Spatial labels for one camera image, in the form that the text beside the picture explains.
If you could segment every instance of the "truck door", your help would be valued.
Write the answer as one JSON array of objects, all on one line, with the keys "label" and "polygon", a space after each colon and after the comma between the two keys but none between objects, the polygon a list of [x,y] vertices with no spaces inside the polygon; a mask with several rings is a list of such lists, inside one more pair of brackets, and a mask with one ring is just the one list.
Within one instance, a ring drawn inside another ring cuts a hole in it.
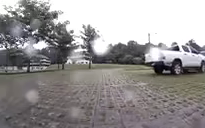
[{"label": "truck door", "polygon": [[193,65],[193,57],[191,55],[190,49],[187,46],[182,45],[183,49],[183,63],[184,67],[191,67]]},{"label": "truck door", "polygon": [[192,47],[190,47],[190,50],[193,57],[193,66],[200,67],[202,58],[199,56],[199,52]]}]

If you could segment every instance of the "tree trunk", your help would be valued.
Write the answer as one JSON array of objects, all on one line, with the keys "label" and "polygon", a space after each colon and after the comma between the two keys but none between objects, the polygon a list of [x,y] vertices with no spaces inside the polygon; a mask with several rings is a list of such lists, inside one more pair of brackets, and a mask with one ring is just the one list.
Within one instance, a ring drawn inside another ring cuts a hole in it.
[{"label": "tree trunk", "polygon": [[57,53],[57,63],[58,63],[58,70],[60,69],[60,65],[59,65],[59,57],[60,57],[60,52],[58,50],[58,53]]},{"label": "tree trunk", "polygon": [[30,60],[27,62],[27,73],[30,72]]},{"label": "tree trunk", "polygon": [[64,70],[64,69],[65,69],[65,59],[62,58],[62,70]]},{"label": "tree trunk", "polygon": [[89,69],[91,69],[92,57],[89,59]]},{"label": "tree trunk", "polygon": [[6,69],[5,69],[6,73],[7,73],[7,68],[8,68],[8,56],[9,56],[9,50],[7,49],[7,52],[6,52]]}]

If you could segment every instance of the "light pole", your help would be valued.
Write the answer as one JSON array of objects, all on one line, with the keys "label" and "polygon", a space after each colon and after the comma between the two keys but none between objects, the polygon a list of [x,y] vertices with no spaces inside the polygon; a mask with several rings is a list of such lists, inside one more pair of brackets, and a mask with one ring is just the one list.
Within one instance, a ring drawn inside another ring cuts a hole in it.
[{"label": "light pole", "polygon": [[150,33],[148,33],[148,42],[149,42],[149,44],[151,43],[151,42],[150,42],[150,39],[151,39],[151,38],[150,38]]}]

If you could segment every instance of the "water droplet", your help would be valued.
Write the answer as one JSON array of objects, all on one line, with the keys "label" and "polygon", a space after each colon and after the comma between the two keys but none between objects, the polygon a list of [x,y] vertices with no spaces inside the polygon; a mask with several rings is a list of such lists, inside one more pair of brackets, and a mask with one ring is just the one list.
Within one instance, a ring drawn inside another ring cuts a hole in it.
[{"label": "water droplet", "polygon": [[26,99],[35,104],[38,102],[39,96],[38,96],[38,92],[36,90],[30,90],[26,93],[25,95]]}]

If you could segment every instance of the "truck window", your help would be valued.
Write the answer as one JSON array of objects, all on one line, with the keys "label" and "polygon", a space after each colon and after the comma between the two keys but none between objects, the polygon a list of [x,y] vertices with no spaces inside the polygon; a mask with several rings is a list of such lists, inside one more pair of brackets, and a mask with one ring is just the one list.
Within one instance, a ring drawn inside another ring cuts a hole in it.
[{"label": "truck window", "polygon": [[185,52],[190,52],[189,49],[188,49],[188,47],[182,46],[182,48],[183,48],[183,50],[184,50]]},{"label": "truck window", "polygon": [[190,48],[191,48],[191,52],[192,52],[192,53],[198,54],[198,51],[197,51],[196,49],[194,49],[194,48],[192,48],[192,47],[190,47]]},{"label": "truck window", "polygon": [[170,50],[170,51],[180,51],[179,47],[176,45],[176,46],[172,46],[170,48],[168,48],[167,50]]}]

